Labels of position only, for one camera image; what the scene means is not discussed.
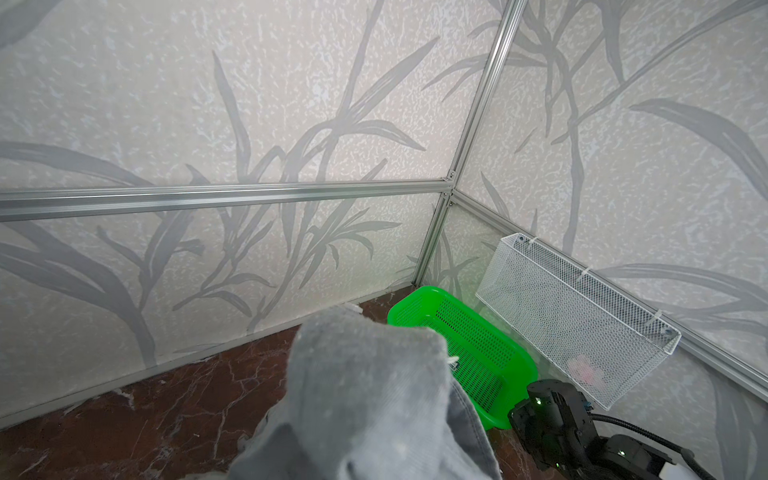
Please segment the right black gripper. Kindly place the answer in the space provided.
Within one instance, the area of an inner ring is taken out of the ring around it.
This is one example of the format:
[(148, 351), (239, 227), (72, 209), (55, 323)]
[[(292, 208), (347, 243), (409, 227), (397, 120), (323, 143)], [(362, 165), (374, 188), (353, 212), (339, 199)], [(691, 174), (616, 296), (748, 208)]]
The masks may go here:
[(594, 424), (585, 402), (574, 385), (546, 379), (529, 384), (527, 397), (509, 411), (509, 423), (538, 469), (578, 471), (594, 465)]

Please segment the green plastic basket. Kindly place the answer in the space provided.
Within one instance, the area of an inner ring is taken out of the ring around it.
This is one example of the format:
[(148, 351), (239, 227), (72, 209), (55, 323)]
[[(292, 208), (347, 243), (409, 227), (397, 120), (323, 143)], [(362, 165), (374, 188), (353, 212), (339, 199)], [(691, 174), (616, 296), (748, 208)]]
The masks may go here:
[(457, 362), (453, 376), (472, 401), (483, 427), (509, 430), (509, 412), (528, 397), (538, 369), (527, 351), (447, 291), (424, 286), (398, 302), (387, 322), (426, 327), (444, 337)]

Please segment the grey long sleeve shirt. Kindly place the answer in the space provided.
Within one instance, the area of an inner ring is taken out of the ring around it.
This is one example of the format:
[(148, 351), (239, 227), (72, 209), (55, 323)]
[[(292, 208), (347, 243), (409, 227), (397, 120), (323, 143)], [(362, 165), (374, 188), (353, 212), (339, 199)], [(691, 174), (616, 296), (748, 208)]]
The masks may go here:
[(496, 479), (499, 465), (446, 341), (345, 307), (310, 315), (284, 397), (226, 479)]

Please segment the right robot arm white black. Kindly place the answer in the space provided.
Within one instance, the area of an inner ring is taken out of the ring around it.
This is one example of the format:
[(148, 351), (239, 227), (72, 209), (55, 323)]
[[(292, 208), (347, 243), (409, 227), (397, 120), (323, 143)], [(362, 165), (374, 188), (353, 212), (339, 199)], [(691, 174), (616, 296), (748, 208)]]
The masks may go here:
[(508, 414), (509, 422), (536, 466), (566, 479), (695, 479), (694, 470), (632, 436), (599, 434), (591, 403), (560, 380), (529, 384), (527, 396)]

